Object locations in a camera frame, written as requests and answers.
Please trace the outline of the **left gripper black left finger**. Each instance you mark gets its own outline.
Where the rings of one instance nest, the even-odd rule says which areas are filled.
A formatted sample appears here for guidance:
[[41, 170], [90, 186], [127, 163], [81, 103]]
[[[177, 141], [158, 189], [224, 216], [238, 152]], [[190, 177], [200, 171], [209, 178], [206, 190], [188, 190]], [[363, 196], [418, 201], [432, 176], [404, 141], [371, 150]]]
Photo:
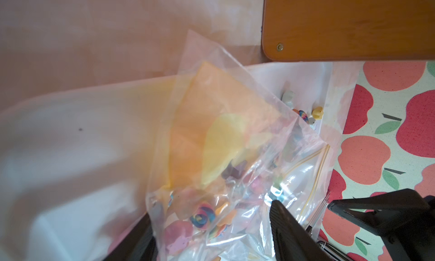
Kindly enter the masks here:
[[151, 219], [145, 214], [104, 261], [157, 261], [158, 248]]

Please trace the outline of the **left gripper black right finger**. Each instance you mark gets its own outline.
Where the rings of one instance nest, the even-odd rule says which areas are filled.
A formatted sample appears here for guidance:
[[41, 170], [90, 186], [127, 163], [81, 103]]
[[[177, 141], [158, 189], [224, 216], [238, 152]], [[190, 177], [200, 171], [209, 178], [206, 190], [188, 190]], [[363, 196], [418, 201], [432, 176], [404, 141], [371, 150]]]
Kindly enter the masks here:
[[280, 201], [271, 203], [269, 215], [276, 260], [331, 261]]

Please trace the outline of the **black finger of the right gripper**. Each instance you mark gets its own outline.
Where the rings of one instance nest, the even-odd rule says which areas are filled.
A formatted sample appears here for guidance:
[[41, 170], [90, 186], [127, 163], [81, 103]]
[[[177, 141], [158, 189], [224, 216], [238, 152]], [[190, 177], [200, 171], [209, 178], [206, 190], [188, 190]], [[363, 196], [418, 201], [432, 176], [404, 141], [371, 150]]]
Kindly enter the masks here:
[[328, 209], [381, 237], [394, 261], [435, 259], [435, 198], [406, 188], [360, 199], [332, 201]]

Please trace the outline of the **ziploc bag of candies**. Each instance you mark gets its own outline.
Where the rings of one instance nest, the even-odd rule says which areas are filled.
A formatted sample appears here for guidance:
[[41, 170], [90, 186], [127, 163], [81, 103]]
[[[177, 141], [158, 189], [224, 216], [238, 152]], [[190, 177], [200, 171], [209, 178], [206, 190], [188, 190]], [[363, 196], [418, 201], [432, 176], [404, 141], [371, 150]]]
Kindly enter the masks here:
[[160, 261], [275, 261], [270, 207], [307, 226], [330, 147], [223, 47], [190, 31], [147, 209]]

